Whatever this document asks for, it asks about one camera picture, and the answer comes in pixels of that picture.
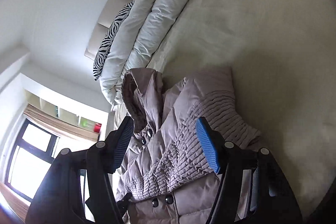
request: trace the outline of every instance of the blue gripper pad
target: blue gripper pad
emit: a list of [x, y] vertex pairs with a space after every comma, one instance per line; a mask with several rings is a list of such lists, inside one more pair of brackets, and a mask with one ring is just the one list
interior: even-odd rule
[[196, 121], [197, 137], [199, 139], [199, 142], [201, 143], [210, 168], [213, 169], [216, 174], [218, 174], [220, 169], [220, 165], [218, 162], [218, 152], [215, 148], [214, 143], [211, 140], [209, 130], [211, 130], [211, 128], [206, 119], [204, 117], [198, 118]]
[[134, 123], [132, 119], [129, 119], [114, 149], [114, 157], [113, 157], [114, 170], [118, 169], [121, 166], [128, 144], [131, 140], [133, 131], [134, 131]]

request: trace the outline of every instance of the bed sheet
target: bed sheet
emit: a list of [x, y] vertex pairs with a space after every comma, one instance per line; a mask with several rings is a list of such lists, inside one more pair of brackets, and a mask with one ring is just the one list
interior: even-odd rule
[[231, 65], [237, 110], [262, 131], [304, 216], [336, 175], [335, 26], [336, 0], [189, 0], [148, 65], [165, 88]]

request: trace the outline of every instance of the black button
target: black button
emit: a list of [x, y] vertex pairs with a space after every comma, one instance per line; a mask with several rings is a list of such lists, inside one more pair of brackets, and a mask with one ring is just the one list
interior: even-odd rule
[[166, 195], [166, 203], [168, 204], [173, 204], [174, 203], [174, 199], [172, 195]]
[[152, 138], [154, 136], [153, 131], [150, 128], [147, 129], [147, 135], [150, 138]]
[[159, 201], [158, 201], [157, 198], [154, 198], [154, 199], [152, 200], [152, 205], [153, 205], [154, 208], [156, 208], [157, 206], [159, 206]]

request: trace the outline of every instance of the pillow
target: pillow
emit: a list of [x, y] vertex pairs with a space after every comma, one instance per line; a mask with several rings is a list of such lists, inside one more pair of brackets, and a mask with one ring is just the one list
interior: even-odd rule
[[109, 30], [107, 31], [107, 34], [105, 35], [102, 43], [100, 44], [93, 62], [93, 76], [95, 81], [97, 81], [101, 75], [106, 57], [110, 53], [111, 45], [115, 35], [117, 34], [117, 31], [119, 30], [119, 26], [128, 17], [133, 4], [134, 1], [127, 3], [124, 7], [122, 7], [109, 27]]

